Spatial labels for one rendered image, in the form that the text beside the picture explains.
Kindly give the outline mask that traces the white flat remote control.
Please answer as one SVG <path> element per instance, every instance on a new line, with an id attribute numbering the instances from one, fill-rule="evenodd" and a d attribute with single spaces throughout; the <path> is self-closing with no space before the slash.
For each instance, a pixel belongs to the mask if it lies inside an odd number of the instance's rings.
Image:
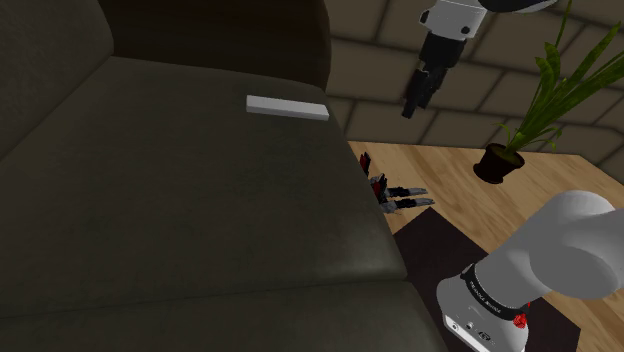
<path id="1" fill-rule="evenodd" d="M 327 121 L 329 111 L 324 104 L 285 100 L 248 95 L 246 111 L 264 115 L 275 115 L 302 119 Z"/>

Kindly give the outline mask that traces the potted green plant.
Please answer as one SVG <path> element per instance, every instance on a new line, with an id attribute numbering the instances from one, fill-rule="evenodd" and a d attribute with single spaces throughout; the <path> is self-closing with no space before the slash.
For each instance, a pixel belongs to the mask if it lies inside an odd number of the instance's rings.
<path id="1" fill-rule="evenodd" d="M 524 115 L 504 121 L 492 116 L 484 119 L 494 135 L 505 135 L 504 140 L 489 139 L 484 156 L 473 167 L 485 182 L 500 184 L 524 166 L 521 149 L 548 144 L 556 151 L 566 127 L 587 127 L 624 104 L 624 23 L 605 31 L 584 58 L 574 62 L 558 42 L 546 42 L 543 49 L 543 55 L 535 59 L 539 83 L 534 93 L 525 95 Z"/>

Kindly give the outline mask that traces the black red robot toy figure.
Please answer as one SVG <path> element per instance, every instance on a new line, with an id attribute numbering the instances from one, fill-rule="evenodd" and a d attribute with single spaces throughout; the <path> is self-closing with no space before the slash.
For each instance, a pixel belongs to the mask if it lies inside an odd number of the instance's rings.
<path id="1" fill-rule="evenodd" d="M 382 212 L 385 214 L 393 214 L 401 209 L 430 206 L 435 203 L 430 198 L 417 198 L 417 195 L 428 193 L 424 188 L 389 187 L 388 179 L 384 174 L 371 177 L 369 184 Z"/>

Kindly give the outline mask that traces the dark brown sofa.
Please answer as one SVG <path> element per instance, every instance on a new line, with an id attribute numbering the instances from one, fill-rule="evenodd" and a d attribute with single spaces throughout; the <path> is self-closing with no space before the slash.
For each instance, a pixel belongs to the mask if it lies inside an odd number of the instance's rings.
<path id="1" fill-rule="evenodd" d="M 448 352 L 321 89 L 112 49 L 0 0 L 0 352 Z"/>

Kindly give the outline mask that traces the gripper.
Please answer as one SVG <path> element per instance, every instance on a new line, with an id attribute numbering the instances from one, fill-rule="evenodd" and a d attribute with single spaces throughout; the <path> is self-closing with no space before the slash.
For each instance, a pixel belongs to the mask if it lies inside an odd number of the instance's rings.
<path id="1" fill-rule="evenodd" d="M 460 59 L 467 40 L 455 40 L 429 31 L 420 50 L 416 69 L 404 90 L 402 116 L 411 119 L 417 108 L 426 109 L 433 94 L 441 87 L 447 68 Z"/>

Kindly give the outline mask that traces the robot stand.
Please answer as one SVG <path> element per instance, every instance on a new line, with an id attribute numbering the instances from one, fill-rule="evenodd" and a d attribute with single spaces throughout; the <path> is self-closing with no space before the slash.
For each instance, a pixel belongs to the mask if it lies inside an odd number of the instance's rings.
<path id="1" fill-rule="evenodd" d="M 449 352 L 474 352 L 444 327 L 438 283 L 459 274 L 487 252 L 429 207 L 394 234 L 407 280 L 421 296 Z M 581 329 L 540 298 L 531 302 L 525 352 L 576 352 Z"/>

